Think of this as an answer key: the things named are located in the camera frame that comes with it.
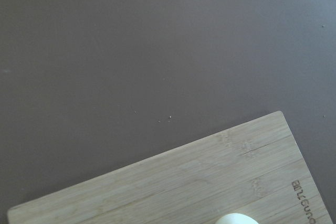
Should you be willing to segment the bamboo cutting board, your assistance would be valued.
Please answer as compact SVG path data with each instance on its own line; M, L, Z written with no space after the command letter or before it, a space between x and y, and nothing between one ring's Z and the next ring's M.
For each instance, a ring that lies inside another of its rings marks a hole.
M282 112L11 208L9 223L258 223L332 219Z

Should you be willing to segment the white steamed bun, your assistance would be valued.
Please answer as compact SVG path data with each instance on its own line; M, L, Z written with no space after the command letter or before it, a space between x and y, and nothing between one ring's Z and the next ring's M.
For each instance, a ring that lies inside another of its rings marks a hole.
M258 222L247 215L231 213L220 217L215 224L258 224Z

